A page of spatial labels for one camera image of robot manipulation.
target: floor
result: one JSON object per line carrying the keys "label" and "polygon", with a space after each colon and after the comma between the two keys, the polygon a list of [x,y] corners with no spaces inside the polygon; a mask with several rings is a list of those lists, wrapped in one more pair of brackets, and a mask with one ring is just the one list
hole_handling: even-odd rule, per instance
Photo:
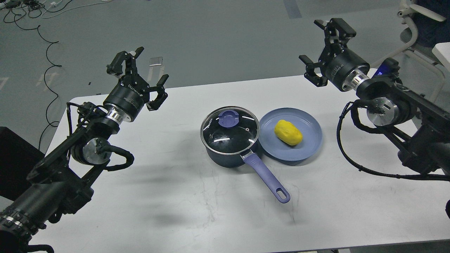
{"label": "floor", "polygon": [[[66,9],[91,4],[78,0]],[[138,71],[154,84],[163,73],[170,75],[166,87],[193,86],[230,81],[302,75],[298,55],[317,60],[323,48],[323,31],[315,19],[343,18],[357,36],[348,46],[367,62],[374,62],[402,45],[405,29],[396,17],[398,1],[392,0],[229,0],[161,1],[115,0],[42,17],[24,17],[21,30],[14,23],[0,23],[0,126],[16,132],[46,152],[65,103],[79,96],[107,94],[116,78],[105,66],[116,53],[143,46]],[[7,14],[0,11],[0,18]],[[32,12],[32,17],[39,13]],[[12,21],[9,14],[5,20]],[[163,57],[163,66],[149,67],[151,58]],[[403,83],[426,96],[437,78],[404,55],[400,62]],[[445,75],[448,72],[441,68]],[[450,111],[450,84],[446,81],[436,104]],[[0,207],[8,204],[0,199]],[[353,253],[450,252],[448,242],[377,246],[351,249]]]}

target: table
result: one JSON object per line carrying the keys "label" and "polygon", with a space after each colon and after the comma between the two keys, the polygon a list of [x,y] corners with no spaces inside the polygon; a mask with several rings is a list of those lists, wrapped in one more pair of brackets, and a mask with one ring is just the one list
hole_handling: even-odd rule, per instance
{"label": "table", "polygon": [[[113,145],[131,151],[128,169],[104,172],[93,199],[75,215],[37,233],[33,244],[57,253],[80,252],[291,252],[450,239],[445,204],[448,182],[408,181],[358,172],[336,143],[346,102],[357,97],[333,85],[317,88],[303,76],[170,88],[158,111],[124,122]],[[72,102],[101,104],[106,95]],[[293,107],[321,124],[321,150],[298,166],[262,160],[291,195],[281,204],[247,165],[216,165],[200,140],[200,125],[213,110],[236,105],[261,118]],[[411,122],[401,128],[415,132]],[[62,117],[49,150],[68,134]],[[343,124],[347,153],[382,172],[412,174],[384,136]],[[112,163],[122,163],[113,155]],[[90,167],[71,161],[83,175]]]}
{"label": "table", "polygon": [[437,43],[431,51],[442,65],[450,71],[450,42]]}

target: plate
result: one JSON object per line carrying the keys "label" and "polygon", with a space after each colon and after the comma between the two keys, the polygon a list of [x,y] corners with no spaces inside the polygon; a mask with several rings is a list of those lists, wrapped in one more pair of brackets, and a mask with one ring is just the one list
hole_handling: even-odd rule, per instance
{"label": "plate", "polygon": [[[275,125],[284,119],[295,125],[303,134],[303,140],[290,146],[274,133]],[[286,162],[299,162],[314,155],[322,145],[322,128],[317,120],[296,108],[278,108],[268,112],[260,120],[259,142],[272,157]]]}

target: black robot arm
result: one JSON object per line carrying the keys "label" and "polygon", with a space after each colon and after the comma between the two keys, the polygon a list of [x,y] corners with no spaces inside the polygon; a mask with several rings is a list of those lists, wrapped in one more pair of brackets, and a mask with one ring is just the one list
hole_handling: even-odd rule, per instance
{"label": "black robot arm", "polygon": [[[305,78],[316,86],[325,86],[330,80],[340,91],[355,90],[360,99],[348,110],[355,125],[384,134],[399,149],[398,157],[404,166],[422,175],[438,168],[450,174],[450,113],[402,85],[400,67],[394,59],[386,59],[374,76],[368,77],[369,64],[347,47],[356,32],[343,19],[316,20],[315,24],[324,31],[325,47],[317,63],[306,55],[299,56],[306,65]],[[320,69],[321,77],[315,68]],[[375,128],[359,122],[357,108],[366,109]],[[395,127],[418,114],[422,126],[413,136]]]}
{"label": "black robot arm", "polygon": [[[53,252],[48,245],[28,245],[32,235],[44,229],[46,221],[56,223],[63,214],[74,214],[88,203],[94,194],[91,186],[102,171],[124,169],[133,163],[133,155],[111,145],[108,138],[119,132],[123,121],[132,122],[144,104],[157,110],[167,98],[164,83],[168,75],[161,77],[156,86],[150,87],[137,73],[135,59],[143,49],[120,52],[108,65],[107,72],[118,76],[119,83],[103,106],[91,102],[67,104],[69,136],[28,174],[31,187],[0,212],[0,253]],[[126,63],[125,74],[121,68],[123,61]],[[149,93],[154,91],[158,96],[150,101]],[[79,114],[73,133],[70,106],[76,106]],[[125,157],[126,162],[108,166],[112,153]],[[79,177],[69,168],[70,156],[79,163],[93,167]]]}

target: saucepan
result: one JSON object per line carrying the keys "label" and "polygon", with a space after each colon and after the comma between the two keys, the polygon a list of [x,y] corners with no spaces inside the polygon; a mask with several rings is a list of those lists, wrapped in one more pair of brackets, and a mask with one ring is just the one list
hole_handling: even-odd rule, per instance
{"label": "saucepan", "polygon": [[257,155],[260,125],[256,116],[238,106],[211,112],[202,123],[201,139],[209,157],[218,165],[234,168],[250,165],[281,203],[291,196]]}

